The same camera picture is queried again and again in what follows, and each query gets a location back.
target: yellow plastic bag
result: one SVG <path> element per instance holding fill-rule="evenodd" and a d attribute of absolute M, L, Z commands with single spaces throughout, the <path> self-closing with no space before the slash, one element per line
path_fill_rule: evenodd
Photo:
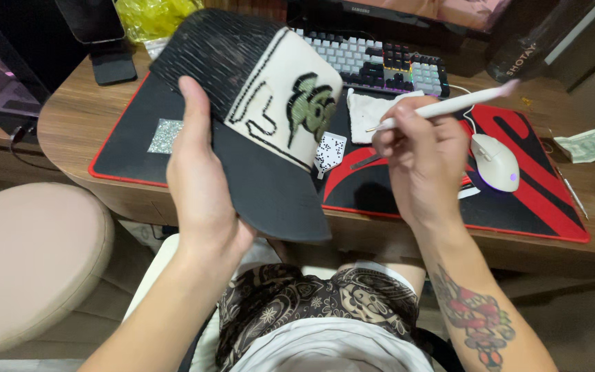
<path fill-rule="evenodd" d="M 203 9 L 201 0 L 118 0 L 116 10 L 132 42 L 169 37 L 185 17 Z"/>

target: hand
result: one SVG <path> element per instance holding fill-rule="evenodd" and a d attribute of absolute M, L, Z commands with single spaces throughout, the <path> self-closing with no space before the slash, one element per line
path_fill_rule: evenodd
<path fill-rule="evenodd" d="M 167 183 L 178 212 L 180 241 L 201 253 L 218 249 L 218 254 L 241 258 L 256 231 L 233 209 L 224 170 L 212 151 L 210 101 L 191 77 L 182 76 L 178 87 L 185 98 L 185 126 L 173 144 Z"/>
<path fill-rule="evenodd" d="M 451 115 L 430 121 L 415 109 L 438 102 L 433 97 L 401 99 L 382 117 L 397 127 L 375 133 L 374 147 L 389 162 L 389 179 L 399 212 L 419 229 L 460 221 L 458 190 L 469 140 Z"/>

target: desk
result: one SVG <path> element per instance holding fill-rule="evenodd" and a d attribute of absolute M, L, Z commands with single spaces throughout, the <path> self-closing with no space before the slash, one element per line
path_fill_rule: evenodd
<path fill-rule="evenodd" d="M 148 72 L 145 50 L 134 55 L 137 73 Z M 498 86 L 487 73 L 472 77 L 450 75 L 450 83 L 472 91 Z M 85 59 L 45 104 L 38 121 L 38 138 L 45 155 L 74 182 L 91 190 L 114 212 L 151 224 L 177 225 L 168 189 L 96 179 L 87 168 L 112 130 L 140 80 L 99 87 L 91 62 Z M 533 100 L 531 111 L 520 97 Z M 528 112 L 540 136 L 570 136 L 591 129 L 579 121 L 571 100 L 556 80 L 538 78 L 525 82 L 517 94 L 490 105 Z M 584 221 L 591 233 L 589 244 L 470 230 L 491 267 L 525 273 L 570 277 L 595 277 L 595 163 L 559 164 L 589 214 Z M 419 257 L 414 237 L 400 220 L 326 210 L 333 232 L 330 246 L 390 256 Z"/>

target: samsung logo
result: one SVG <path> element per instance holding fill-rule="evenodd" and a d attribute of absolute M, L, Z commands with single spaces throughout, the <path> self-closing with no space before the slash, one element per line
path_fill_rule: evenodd
<path fill-rule="evenodd" d="M 366 13 L 366 14 L 371 13 L 370 9 L 364 9 L 364 8 L 358 8 L 358 7 L 351 7 L 351 10 L 353 12 L 358 12 L 358 13 Z"/>

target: dollar bill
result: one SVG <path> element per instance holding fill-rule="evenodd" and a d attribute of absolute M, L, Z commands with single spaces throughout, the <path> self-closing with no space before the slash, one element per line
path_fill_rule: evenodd
<path fill-rule="evenodd" d="M 573 163 L 595 162 L 595 129 L 572 137 L 555 137 L 554 140 L 571 153 Z"/>

